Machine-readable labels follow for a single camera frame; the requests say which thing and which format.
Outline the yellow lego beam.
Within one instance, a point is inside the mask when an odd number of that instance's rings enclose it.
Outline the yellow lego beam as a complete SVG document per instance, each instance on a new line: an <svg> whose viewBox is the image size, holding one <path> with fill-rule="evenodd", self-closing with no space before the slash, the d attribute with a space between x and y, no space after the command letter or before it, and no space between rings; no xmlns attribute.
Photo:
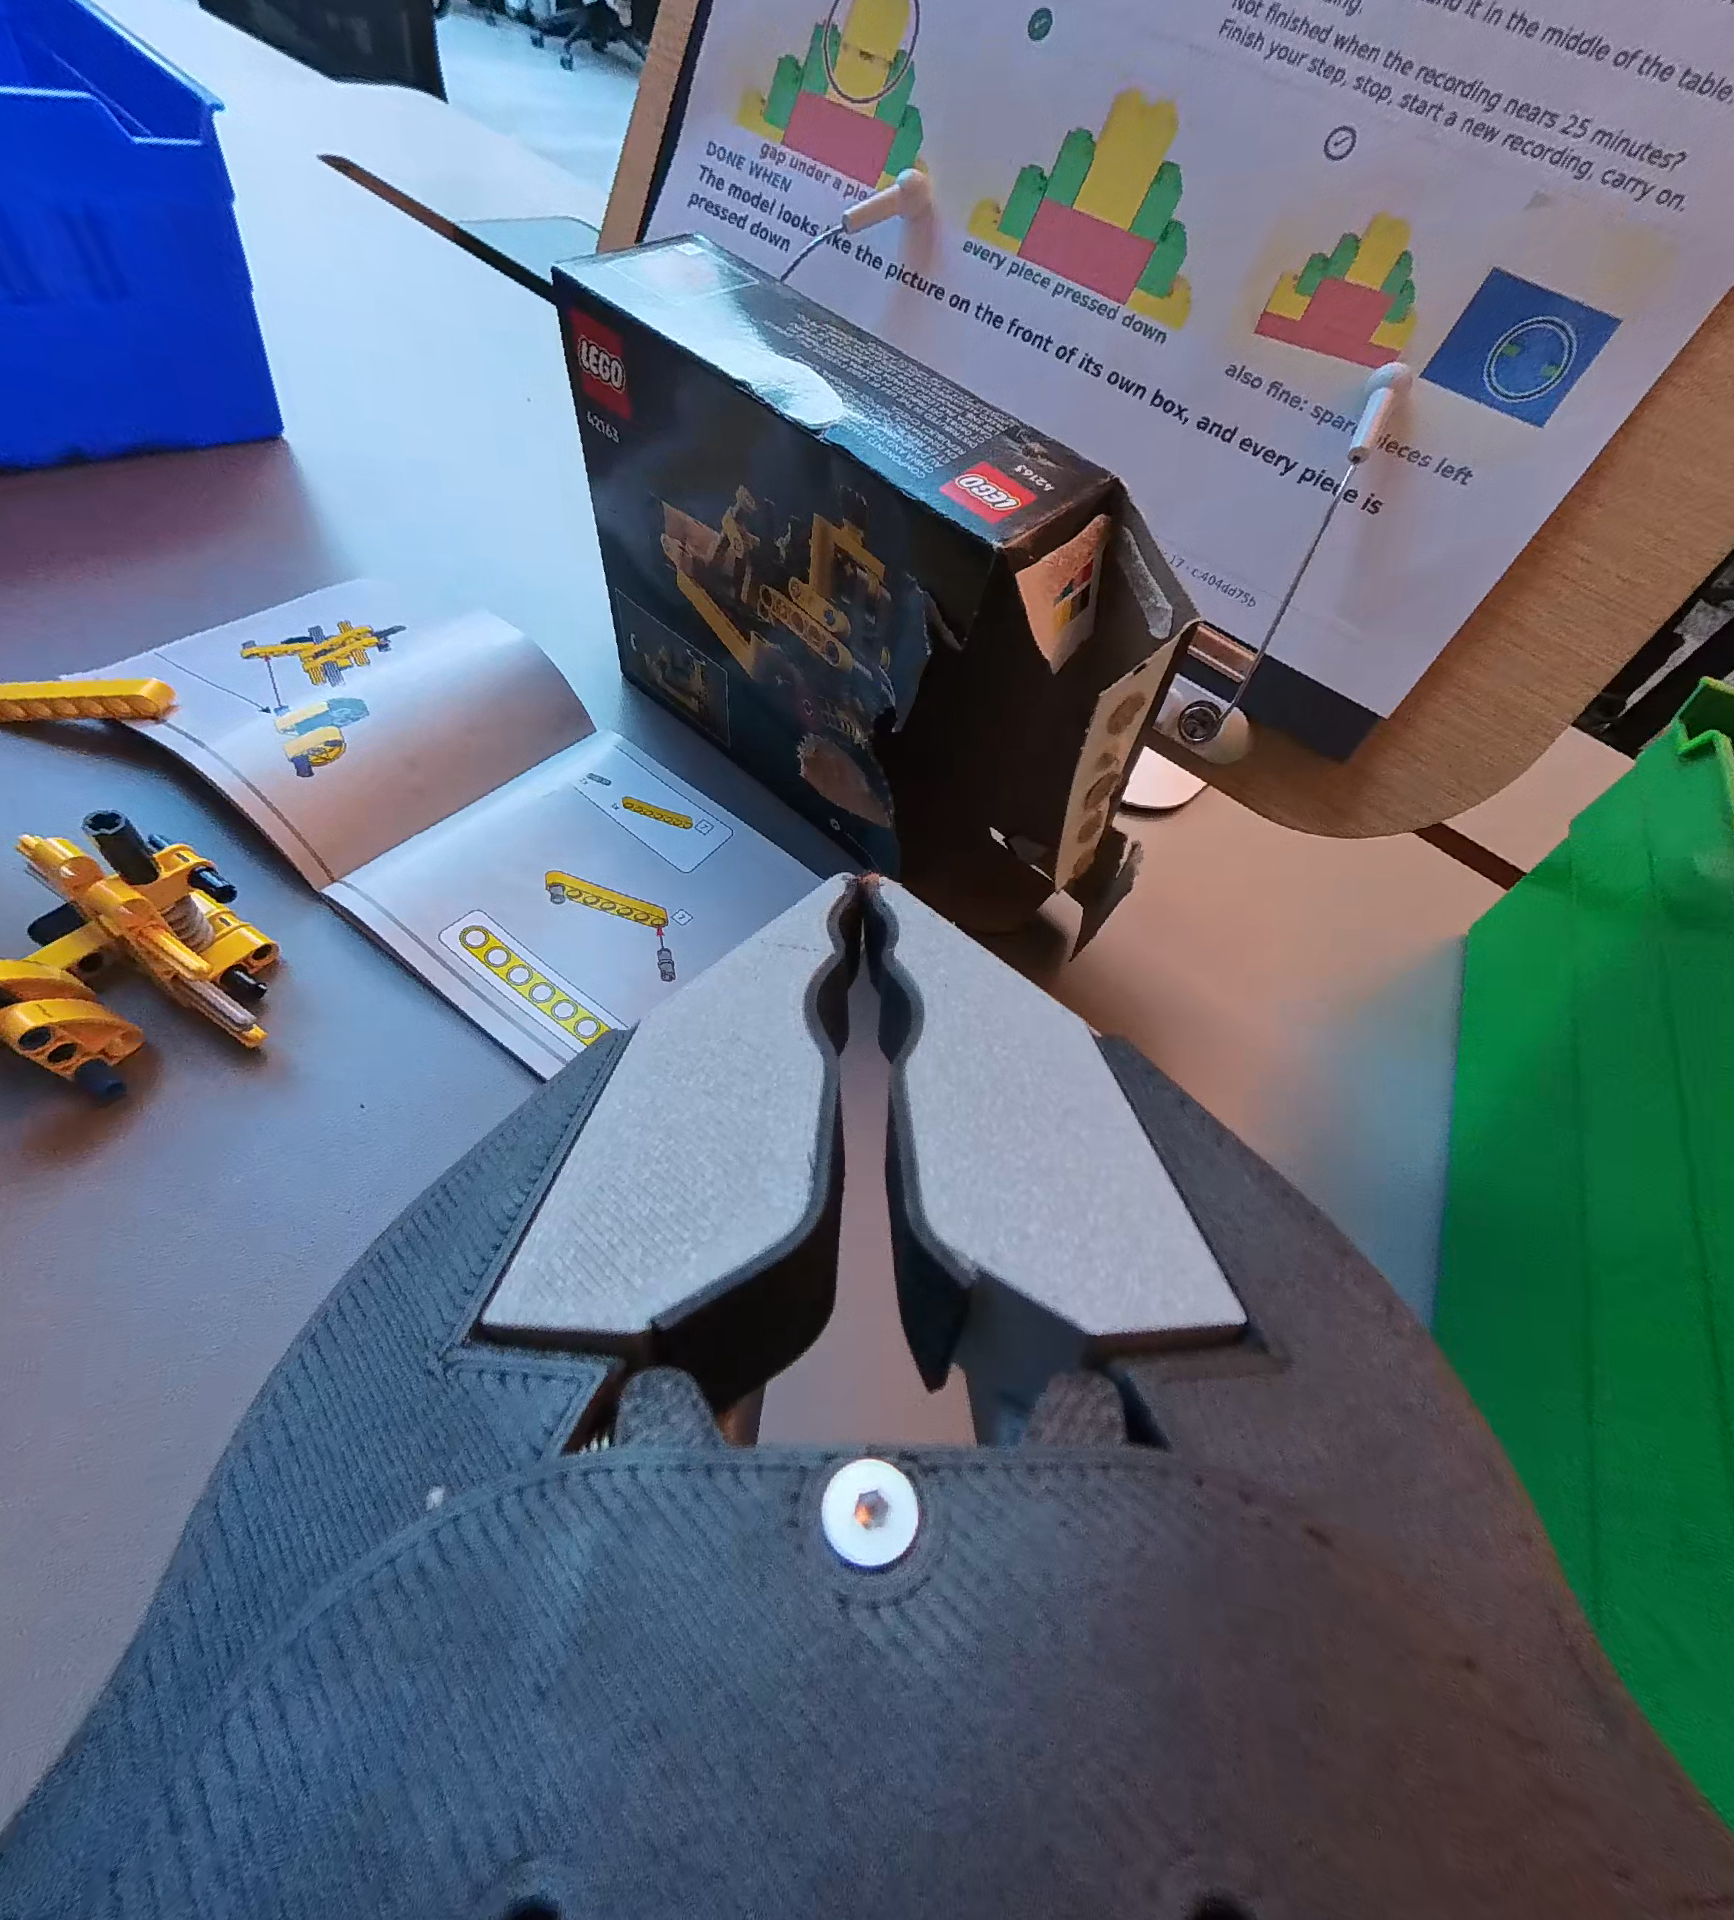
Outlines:
<svg viewBox="0 0 1734 1920"><path fill-rule="evenodd" d="M176 688L155 676L0 681L0 723L158 723L176 705Z"/></svg>

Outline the green plastic bin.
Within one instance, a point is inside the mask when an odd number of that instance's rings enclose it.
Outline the green plastic bin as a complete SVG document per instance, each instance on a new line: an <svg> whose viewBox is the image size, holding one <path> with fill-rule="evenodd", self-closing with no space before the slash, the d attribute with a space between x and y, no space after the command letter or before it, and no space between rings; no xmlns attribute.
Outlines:
<svg viewBox="0 0 1734 1920"><path fill-rule="evenodd" d="M1466 938L1432 1328L1734 1832L1734 685Z"/></svg>

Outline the yellow lego assembly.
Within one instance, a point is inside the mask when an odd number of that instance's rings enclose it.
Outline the yellow lego assembly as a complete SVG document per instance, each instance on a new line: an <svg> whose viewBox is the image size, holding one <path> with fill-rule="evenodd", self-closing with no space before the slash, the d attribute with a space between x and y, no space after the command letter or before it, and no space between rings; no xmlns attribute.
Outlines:
<svg viewBox="0 0 1734 1920"><path fill-rule="evenodd" d="M27 925L31 952L0 958L0 1045L91 1100L123 1095L118 1067L144 1035L102 999L119 963L237 1045L266 1043L257 1003L280 948L233 910L236 888L115 810L85 813L84 832L94 851L66 835L16 841L58 904Z"/></svg>

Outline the white round screw mount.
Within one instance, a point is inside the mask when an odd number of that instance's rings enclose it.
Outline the white round screw mount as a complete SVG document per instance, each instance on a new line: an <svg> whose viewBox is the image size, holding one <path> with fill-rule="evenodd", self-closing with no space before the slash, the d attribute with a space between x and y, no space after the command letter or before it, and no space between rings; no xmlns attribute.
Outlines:
<svg viewBox="0 0 1734 1920"><path fill-rule="evenodd" d="M1174 676L1150 730L1168 748L1208 764L1233 764L1252 749L1252 728L1236 702L1224 702L1185 676Z"/></svg>

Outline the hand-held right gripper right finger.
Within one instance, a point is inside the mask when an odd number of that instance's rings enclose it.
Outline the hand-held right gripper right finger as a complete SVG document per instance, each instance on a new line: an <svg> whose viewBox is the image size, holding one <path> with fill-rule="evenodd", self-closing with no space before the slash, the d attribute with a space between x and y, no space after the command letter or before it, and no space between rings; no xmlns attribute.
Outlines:
<svg viewBox="0 0 1734 1920"><path fill-rule="evenodd" d="M864 933L887 1060L885 1187L922 1380L1038 1393L1236 1342L1246 1308L1094 1030L890 877Z"/></svg>

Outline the black office chair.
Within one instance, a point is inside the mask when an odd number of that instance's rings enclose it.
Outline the black office chair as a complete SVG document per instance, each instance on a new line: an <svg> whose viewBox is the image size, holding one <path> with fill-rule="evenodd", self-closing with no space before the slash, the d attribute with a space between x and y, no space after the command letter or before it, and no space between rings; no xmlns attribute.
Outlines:
<svg viewBox="0 0 1734 1920"><path fill-rule="evenodd" d="M448 99L431 1L198 1L313 72Z"/></svg>

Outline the blue plastic bin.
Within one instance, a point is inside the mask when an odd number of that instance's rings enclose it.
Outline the blue plastic bin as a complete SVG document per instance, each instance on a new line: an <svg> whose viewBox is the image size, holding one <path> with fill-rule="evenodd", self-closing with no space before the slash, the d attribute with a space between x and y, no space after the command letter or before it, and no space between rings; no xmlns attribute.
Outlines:
<svg viewBox="0 0 1734 1920"><path fill-rule="evenodd" d="M283 430L206 86L79 1L0 1L0 472Z"/></svg>

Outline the black lego box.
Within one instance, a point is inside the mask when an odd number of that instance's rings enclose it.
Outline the black lego box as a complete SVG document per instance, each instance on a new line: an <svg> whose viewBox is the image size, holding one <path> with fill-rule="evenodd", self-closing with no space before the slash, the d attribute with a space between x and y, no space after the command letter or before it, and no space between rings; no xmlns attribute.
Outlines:
<svg viewBox="0 0 1734 1920"><path fill-rule="evenodd" d="M1124 481L702 235L551 269L617 666L864 870L1087 948L1198 622Z"/></svg>

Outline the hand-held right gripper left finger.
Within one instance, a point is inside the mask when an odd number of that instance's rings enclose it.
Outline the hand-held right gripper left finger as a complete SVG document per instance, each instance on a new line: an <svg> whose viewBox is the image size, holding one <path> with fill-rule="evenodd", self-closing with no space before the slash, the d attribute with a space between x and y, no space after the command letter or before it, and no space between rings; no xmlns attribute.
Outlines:
<svg viewBox="0 0 1734 1920"><path fill-rule="evenodd" d="M639 1019L483 1303L490 1337L676 1368L718 1413L814 1344L859 918L834 875Z"/></svg>

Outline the dark blue sheet ledge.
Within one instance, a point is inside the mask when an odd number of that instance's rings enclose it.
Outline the dark blue sheet ledge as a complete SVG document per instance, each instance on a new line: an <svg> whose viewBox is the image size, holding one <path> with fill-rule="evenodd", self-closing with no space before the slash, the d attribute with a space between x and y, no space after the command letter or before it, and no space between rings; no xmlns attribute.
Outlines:
<svg viewBox="0 0 1734 1920"><path fill-rule="evenodd" d="M1256 666L1238 708L1249 723L1277 730L1331 762L1350 760L1381 721L1381 714L1275 656Z"/></svg>

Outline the lego instruction booklet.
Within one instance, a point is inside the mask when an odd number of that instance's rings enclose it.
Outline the lego instruction booklet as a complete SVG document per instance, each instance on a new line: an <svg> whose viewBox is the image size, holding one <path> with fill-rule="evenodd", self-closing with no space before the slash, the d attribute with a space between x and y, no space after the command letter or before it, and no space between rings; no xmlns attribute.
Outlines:
<svg viewBox="0 0 1734 1920"><path fill-rule="evenodd" d="M542 1077L817 875L617 731L486 610L376 580L164 641L159 739L350 922Z"/></svg>

